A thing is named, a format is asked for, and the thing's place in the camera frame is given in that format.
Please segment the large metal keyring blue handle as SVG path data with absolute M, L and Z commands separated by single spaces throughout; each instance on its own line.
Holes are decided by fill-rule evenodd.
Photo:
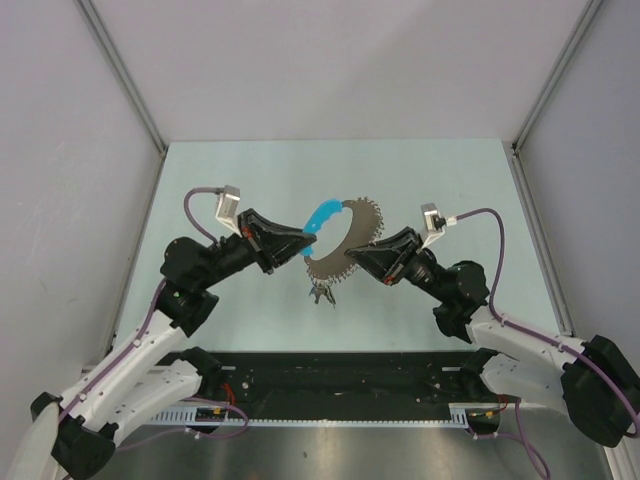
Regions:
M 366 245 L 381 237 L 384 220 L 379 205 L 368 197 L 330 199 L 320 204 L 305 224 L 303 231 L 319 237 L 322 227 L 335 215 L 349 210 L 351 223 L 341 242 L 327 255 L 314 259 L 313 248 L 302 253 L 306 272 L 314 285 L 332 285 L 344 281 L 357 269 L 346 251 Z

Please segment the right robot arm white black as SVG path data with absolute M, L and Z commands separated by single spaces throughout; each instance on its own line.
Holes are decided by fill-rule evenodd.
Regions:
M 496 393 L 545 406 L 605 447 L 639 435 L 639 375 L 612 340 L 552 334 L 498 313 L 480 264 L 441 266 L 409 227 L 345 255 L 385 285 L 406 280 L 436 299 L 439 330 L 477 346 L 461 376 L 469 399 Z

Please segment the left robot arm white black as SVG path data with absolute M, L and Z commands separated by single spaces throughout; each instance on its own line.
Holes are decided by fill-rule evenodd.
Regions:
M 184 351 L 164 378 L 138 381 L 209 318 L 219 301 L 211 287 L 253 264 L 271 274 L 317 240 L 253 209 L 232 224 L 231 236 L 208 245 L 189 237 L 170 242 L 162 279 L 141 324 L 74 385 L 59 395 L 44 392 L 32 402 L 34 418 L 50 406 L 58 409 L 56 435 L 46 451 L 67 478 L 96 475 L 139 425 L 172 404 L 214 397 L 221 387 L 220 364 L 199 347 Z

